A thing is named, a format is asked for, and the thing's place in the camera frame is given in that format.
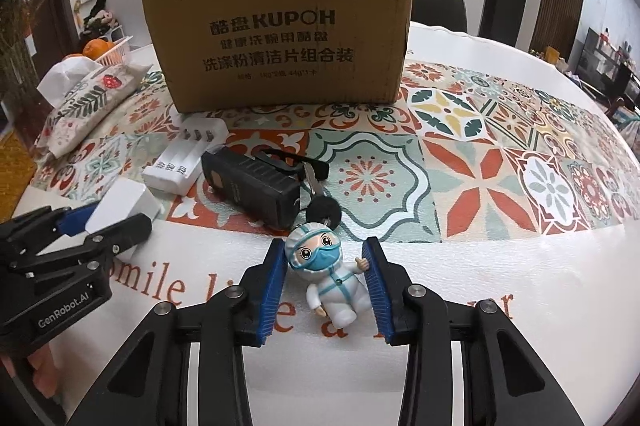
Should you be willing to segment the person's left hand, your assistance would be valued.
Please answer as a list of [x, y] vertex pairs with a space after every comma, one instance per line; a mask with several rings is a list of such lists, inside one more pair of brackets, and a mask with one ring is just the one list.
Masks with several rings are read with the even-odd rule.
[[58, 368], [48, 344], [43, 345], [27, 357], [32, 368], [32, 383], [44, 398], [53, 398], [58, 392]]

